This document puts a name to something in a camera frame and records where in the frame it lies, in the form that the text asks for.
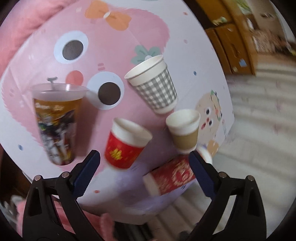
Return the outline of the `grey checkered paper cup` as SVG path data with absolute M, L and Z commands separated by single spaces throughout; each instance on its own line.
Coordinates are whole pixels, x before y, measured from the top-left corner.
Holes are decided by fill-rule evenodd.
M 178 95 L 163 55 L 138 64 L 125 79 L 156 114 L 167 114 L 176 107 Z

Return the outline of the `tall red patterned cup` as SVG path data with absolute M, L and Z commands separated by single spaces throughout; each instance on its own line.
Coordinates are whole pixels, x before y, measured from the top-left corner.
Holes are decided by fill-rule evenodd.
M 149 195 L 162 196 L 193 181 L 195 175 L 189 165 L 189 155 L 180 154 L 142 179 Z

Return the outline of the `brown sleeve paper cup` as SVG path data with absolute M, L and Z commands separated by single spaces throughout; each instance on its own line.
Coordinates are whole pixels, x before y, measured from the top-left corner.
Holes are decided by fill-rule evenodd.
M 179 153 L 189 154 L 196 149 L 201 114 L 194 109 L 181 109 L 166 118 L 173 144 Z

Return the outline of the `clear printed plastic cup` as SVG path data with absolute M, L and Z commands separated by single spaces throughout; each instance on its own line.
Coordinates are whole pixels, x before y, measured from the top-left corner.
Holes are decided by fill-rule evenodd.
M 39 133 L 49 160 L 59 166 L 75 159 L 77 116 L 88 89 L 66 83 L 32 87 Z

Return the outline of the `small red paper cup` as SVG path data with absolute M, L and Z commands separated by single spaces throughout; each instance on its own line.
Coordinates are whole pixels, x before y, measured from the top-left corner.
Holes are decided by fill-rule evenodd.
M 105 158 L 115 168 L 129 169 L 152 138 L 152 133 L 143 126 L 124 118 L 114 118 Z

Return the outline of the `white floral curtain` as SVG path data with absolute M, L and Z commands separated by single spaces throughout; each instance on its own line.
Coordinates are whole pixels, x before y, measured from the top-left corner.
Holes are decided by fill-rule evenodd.
M 267 237 L 295 240 L 295 58 L 260 55 L 255 75 L 226 80 L 235 121 L 214 167 L 234 178 L 252 175 Z

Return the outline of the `cartoon monster tablecloth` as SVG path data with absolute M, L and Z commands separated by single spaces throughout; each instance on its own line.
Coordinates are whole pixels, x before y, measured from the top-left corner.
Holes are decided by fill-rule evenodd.
M 198 143 L 221 144 L 234 123 L 230 93 L 217 55 L 184 1 L 75 1 L 34 31 L 1 74 L 1 145 L 30 178 L 69 171 L 53 164 L 36 121 L 31 89 L 55 77 L 88 88 L 79 110 L 76 159 L 91 150 L 104 154 L 114 118 L 153 135 L 133 165 L 119 170 L 101 159 L 79 204 L 116 221 L 143 224 L 184 191 L 152 197 L 142 177 L 177 154 L 166 115 L 156 114 L 125 79 L 137 64 L 163 55 L 178 95 L 175 110 L 194 109 Z

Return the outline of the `patterned cardboard box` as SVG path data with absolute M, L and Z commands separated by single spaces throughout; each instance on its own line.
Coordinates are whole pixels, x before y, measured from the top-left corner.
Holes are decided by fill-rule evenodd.
M 275 54 L 290 50 L 289 42 L 270 30 L 253 30 L 252 39 L 257 53 Z

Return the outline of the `wooden desk with drawers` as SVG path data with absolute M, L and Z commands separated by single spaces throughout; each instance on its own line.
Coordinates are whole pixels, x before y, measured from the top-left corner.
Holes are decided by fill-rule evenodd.
M 225 75 L 255 75 L 256 51 L 237 1 L 197 1 L 208 19 L 204 27 Z

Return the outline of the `pink fluffy bed blanket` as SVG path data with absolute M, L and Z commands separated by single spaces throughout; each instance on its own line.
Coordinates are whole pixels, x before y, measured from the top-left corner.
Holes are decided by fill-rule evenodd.
M 1 25 L 1 74 L 28 37 L 69 5 L 65 1 L 19 1 Z

